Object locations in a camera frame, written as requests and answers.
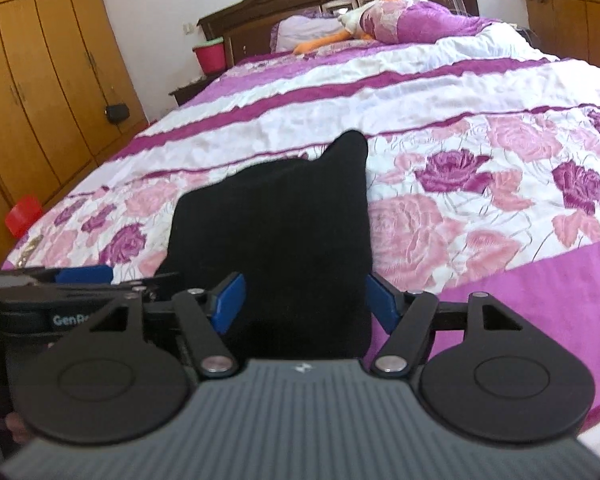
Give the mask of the black small garment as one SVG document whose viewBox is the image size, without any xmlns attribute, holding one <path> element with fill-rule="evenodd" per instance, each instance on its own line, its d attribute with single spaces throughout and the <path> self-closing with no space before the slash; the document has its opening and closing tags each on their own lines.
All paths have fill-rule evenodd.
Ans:
<svg viewBox="0 0 600 480">
<path fill-rule="evenodd" d="M 239 361 L 366 355 L 367 153 L 350 130 L 317 159 L 262 162 L 176 203 L 158 271 L 204 289 L 244 276 L 244 306 L 223 337 Z"/>
</svg>

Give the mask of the red box on floor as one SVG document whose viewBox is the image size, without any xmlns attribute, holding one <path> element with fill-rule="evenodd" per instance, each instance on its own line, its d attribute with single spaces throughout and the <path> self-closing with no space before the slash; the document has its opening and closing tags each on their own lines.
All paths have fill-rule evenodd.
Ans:
<svg viewBox="0 0 600 480">
<path fill-rule="evenodd" d="M 20 240 L 43 214 L 43 207 L 36 197 L 23 196 L 6 214 L 5 226 L 16 240 Z"/>
</svg>

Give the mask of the small black bag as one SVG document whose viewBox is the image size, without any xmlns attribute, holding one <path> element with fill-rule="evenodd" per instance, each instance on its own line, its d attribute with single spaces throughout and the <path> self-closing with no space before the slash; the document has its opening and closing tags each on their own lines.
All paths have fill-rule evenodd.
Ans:
<svg viewBox="0 0 600 480">
<path fill-rule="evenodd" d="M 125 103 L 116 103 L 105 107 L 105 116 L 110 124 L 117 125 L 129 119 L 131 113 Z"/>
</svg>

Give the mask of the pink floral bed quilt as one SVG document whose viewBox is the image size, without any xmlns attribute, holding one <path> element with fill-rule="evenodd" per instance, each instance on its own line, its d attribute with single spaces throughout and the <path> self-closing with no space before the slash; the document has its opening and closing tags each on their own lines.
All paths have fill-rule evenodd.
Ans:
<svg viewBox="0 0 600 480">
<path fill-rule="evenodd" d="M 182 194 L 257 162 L 317 158 L 349 129 L 370 149 L 376 270 L 445 299 L 486 289 L 578 356 L 596 385 L 581 440 L 600 456 L 600 68 L 502 23 L 245 60 L 94 170 L 5 266 L 151 275 Z"/>
</svg>

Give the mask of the wooden wardrobe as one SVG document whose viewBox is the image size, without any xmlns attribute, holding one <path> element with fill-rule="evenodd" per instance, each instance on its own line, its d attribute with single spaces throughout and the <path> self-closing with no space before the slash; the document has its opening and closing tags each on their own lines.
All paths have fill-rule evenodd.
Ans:
<svg viewBox="0 0 600 480">
<path fill-rule="evenodd" d="M 102 0 L 0 0 L 0 266 L 20 198 L 55 205 L 146 125 Z"/>
</svg>

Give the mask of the dark wooden nightstand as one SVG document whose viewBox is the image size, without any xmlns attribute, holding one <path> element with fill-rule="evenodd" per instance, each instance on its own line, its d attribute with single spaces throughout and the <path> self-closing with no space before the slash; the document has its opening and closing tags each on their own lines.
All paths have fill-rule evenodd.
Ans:
<svg viewBox="0 0 600 480">
<path fill-rule="evenodd" d="M 173 90 L 170 92 L 170 96 L 172 96 L 178 106 L 182 106 L 191 101 L 195 96 L 198 96 L 201 91 L 208 88 L 213 81 L 216 81 L 222 75 L 223 73 L 216 73 L 209 76 L 203 76 L 185 86 Z"/>
</svg>

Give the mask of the red plastic bucket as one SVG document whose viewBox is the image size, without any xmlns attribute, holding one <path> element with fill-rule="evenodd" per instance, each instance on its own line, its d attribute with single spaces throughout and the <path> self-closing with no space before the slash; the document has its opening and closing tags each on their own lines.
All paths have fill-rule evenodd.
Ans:
<svg viewBox="0 0 600 480">
<path fill-rule="evenodd" d="M 206 76 L 226 70 L 224 39 L 222 37 L 197 44 L 193 47 L 194 55 Z"/>
</svg>

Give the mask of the white orange plush duck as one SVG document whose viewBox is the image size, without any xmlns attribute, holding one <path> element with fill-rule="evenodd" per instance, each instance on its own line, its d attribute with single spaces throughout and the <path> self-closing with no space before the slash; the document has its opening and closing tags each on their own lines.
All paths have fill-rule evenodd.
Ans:
<svg viewBox="0 0 600 480">
<path fill-rule="evenodd" d="M 330 44 L 338 44 L 338 42 L 351 39 L 374 40 L 375 37 L 373 35 L 366 34 L 361 28 L 361 18 L 365 11 L 376 6 L 376 4 L 393 1 L 399 3 L 400 6 L 412 6 L 415 3 L 426 2 L 427 0 L 370 0 L 369 2 L 362 4 L 362 6 L 359 6 L 357 9 L 342 14 L 340 18 L 338 18 L 341 25 L 341 29 L 338 30 L 338 32 L 298 44 L 298 46 L 294 48 L 294 55 L 307 54 L 321 47 L 326 47 Z"/>
</svg>

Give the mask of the purple floral pillow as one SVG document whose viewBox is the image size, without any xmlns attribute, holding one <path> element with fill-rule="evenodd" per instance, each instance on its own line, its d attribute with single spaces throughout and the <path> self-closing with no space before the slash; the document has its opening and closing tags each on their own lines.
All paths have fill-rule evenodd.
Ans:
<svg viewBox="0 0 600 480">
<path fill-rule="evenodd" d="M 476 36 L 493 20 L 454 14 L 431 1 L 378 0 L 360 18 L 364 34 L 383 44 L 435 44 L 443 38 Z"/>
</svg>

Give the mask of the lilac ruffled pillow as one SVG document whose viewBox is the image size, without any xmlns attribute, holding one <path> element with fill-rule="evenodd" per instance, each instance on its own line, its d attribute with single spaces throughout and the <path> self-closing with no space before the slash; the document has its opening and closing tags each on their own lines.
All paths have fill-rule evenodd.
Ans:
<svg viewBox="0 0 600 480">
<path fill-rule="evenodd" d="M 272 27 L 270 52 L 290 52 L 302 42 L 320 39 L 343 30 L 336 16 L 296 14 Z"/>
</svg>

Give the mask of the wooden drawer cabinet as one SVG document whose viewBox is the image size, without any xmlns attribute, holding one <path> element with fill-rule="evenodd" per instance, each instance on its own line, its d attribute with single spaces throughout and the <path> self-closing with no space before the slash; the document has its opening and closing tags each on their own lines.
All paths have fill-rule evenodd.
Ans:
<svg viewBox="0 0 600 480">
<path fill-rule="evenodd" d="M 526 0 L 539 48 L 600 67 L 600 0 Z"/>
</svg>

